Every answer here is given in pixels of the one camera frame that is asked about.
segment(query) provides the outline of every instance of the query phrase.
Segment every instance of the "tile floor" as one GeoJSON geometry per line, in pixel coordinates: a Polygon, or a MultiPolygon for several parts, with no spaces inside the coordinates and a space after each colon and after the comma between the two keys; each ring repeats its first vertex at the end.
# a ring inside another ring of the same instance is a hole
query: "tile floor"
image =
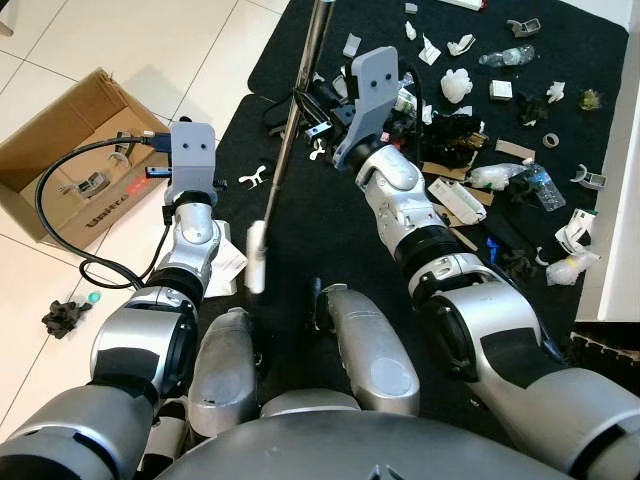
{"type": "MultiPolygon", "coordinates": [[[[569,3],[627,26],[632,1],[569,3]]],[[[112,72],[162,121],[189,115],[210,122],[219,140],[249,93],[247,77],[287,3],[11,0],[0,13],[0,20],[15,31],[12,37],[0,36],[0,141],[98,66],[112,72]]],[[[134,271],[143,269],[162,230],[161,198],[159,188],[90,250],[134,271]]],[[[103,291],[78,328],[55,340],[40,323],[49,303],[86,298],[96,290],[81,281],[76,270],[80,260],[33,242],[2,209],[0,254],[2,441],[44,402],[89,379],[93,339],[130,292],[103,291]]],[[[120,281],[110,271],[93,271],[107,281],[120,281]]]]}

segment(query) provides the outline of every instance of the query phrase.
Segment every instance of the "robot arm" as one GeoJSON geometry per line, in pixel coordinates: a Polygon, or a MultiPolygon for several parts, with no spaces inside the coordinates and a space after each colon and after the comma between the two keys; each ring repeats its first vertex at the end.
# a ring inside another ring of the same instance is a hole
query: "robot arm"
{"type": "Polygon", "coordinates": [[[171,178],[163,214],[175,217],[174,246],[105,321],[92,381],[55,397],[0,446],[0,478],[132,478],[161,401],[188,385],[197,309],[220,243],[215,137],[209,125],[176,123],[170,138],[160,151],[172,154],[172,167],[148,174],[171,178]]]}
{"type": "Polygon", "coordinates": [[[578,478],[637,478],[640,399],[547,357],[527,300],[465,253],[427,199],[418,168],[377,141],[395,101],[396,82],[380,87],[384,72],[397,78],[394,53],[384,47],[354,60],[356,114],[333,163],[356,173],[437,364],[467,382],[525,453],[578,478]]]}

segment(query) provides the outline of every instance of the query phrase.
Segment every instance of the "cardboard box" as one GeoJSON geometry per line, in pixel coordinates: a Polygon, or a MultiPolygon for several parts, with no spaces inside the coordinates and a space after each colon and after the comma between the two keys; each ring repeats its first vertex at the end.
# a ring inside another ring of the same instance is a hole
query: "cardboard box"
{"type": "MultiPolygon", "coordinates": [[[[145,130],[168,131],[104,70],[96,70],[0,145],[0,205],[34,240],[57,245],[34,207],[42,172],[78,146],[113,138],[119,131],[138,136],[145,130]]],[[[114,148],[99,148],[70,160],[45,187],[43,205],[49,222],[79,248],[98,238],[161,182],[145,178],[145,167],[168,162],[166,154],[137,144],[127,167],[107,159],[114,148]],[[96,172],[106,174],[109,185],[95,196],[84,198],[75,189],[61,192],[62,187],[85,181],[96,172]]]]}

